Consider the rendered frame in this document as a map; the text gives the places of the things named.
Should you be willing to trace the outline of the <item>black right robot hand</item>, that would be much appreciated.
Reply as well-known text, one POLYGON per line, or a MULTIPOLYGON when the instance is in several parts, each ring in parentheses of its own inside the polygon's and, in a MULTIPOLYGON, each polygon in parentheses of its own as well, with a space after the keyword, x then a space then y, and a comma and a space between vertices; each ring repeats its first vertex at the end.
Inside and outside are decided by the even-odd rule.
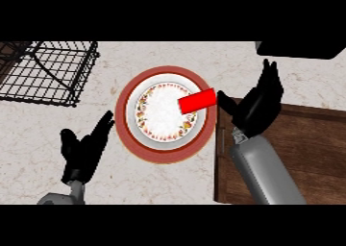
POLYGON ((263 60, 259 83, 240 103, 217 91, 219 107, 232 116, 231 123, 247 138, 260 135, 272 124, 280 111, 284 88, 278 76, 277 62, 263 60))

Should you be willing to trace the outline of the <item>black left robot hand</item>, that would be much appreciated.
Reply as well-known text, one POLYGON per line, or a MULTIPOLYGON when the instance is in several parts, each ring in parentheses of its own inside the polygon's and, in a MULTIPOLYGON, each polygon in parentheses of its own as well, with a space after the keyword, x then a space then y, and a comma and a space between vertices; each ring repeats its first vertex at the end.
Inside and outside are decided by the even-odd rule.
POLYGON ((77 139, 69 129, 61 130, 61 154, 66 161, 61 181, 66 185, 74 181, 83 184, 90 181, 114 124, 114 114, 106 111, 92 133, 83 139, 77 139))

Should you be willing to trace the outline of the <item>red can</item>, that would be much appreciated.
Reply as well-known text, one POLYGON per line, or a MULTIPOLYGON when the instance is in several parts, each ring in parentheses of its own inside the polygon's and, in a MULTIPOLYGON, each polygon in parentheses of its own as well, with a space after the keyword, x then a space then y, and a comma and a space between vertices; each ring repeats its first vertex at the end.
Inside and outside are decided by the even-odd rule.
POLYGON ((216 91, 209 88, 177 100, 182 114, 200 111, 217 103, 216 91))

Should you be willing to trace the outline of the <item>brown wooden tray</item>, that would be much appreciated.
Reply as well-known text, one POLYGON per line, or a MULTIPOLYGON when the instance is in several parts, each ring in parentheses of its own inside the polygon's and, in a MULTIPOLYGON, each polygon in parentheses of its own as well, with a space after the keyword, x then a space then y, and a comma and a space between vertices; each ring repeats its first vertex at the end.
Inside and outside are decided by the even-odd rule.
MULTIPOLYGON (((254 202, 229 157, 231 116, 217 111, 214 201, 254 202)), ((346 204, 346 111, 285 105, 263 132, 309 204, 346 204)))

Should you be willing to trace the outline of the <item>white floral plate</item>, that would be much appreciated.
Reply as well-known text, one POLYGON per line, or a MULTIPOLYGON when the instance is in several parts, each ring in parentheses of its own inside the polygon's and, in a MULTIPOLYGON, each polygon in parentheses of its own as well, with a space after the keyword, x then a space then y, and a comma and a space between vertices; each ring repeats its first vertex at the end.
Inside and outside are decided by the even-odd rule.
POLYGON ((207 110, 182 114, 179 99, 200 92, 183 75, 157 74, 133 89, 126 104, 126 124, 138 142, 157 150, 183 147, 197 137, 207 110))

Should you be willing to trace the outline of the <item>red round placemat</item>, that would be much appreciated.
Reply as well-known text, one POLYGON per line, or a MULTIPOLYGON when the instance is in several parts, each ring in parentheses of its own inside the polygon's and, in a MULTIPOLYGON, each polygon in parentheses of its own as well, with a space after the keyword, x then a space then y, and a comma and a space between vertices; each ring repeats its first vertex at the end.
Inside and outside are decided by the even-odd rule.
POLYGON ((209 88, 209 85, 206 84, 204 80, 201 77, 188 69, 179 66, 158 66, 146 71, 143 71, 129 82, 126 85, 120 99, 117 102, 117 107, 115 107, 115 128, 117 128, 117 133, 121 139, 121 143, 130 153, 142 160, 152 162, 152 163, 161 163, 161 164, 169 164, 179 162, 182 160, 186 160, 191 158, 197 152, 201 150, 204 147, 207 141, 210 140, 211 134, 214 132, 216 128, 216 120, 217 120, 217 108, 214 106, 209 107, 207 109, 207 114, 206 114, 206 121, 204 121, 204 126, 203 129, 194 138, 194 140, 180 148, 173 149, 173 150, 157 150, 149 147, 146 147, 142 143, 138 142, 136 138, 132 135, 132 132, 127 128, 126 124, 126 104, 127 104, 127 99, 130 96, 130 93, 133 89, 138 87, 138 83, 142 82, 145 79, 152 77, 157 74, 163 73, 173 73, 177 75, 183 75, 188 79, 194 81, 197 84, 198 88, 206 90, 209 88))

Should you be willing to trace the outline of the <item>black appliance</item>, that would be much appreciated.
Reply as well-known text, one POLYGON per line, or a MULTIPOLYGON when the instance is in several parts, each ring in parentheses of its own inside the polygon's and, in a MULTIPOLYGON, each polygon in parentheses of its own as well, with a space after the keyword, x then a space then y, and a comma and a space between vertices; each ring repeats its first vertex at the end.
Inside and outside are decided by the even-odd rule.
POLYGON ((260 56, 331 60, 346 48, 343 40, 257 41, 260 56))

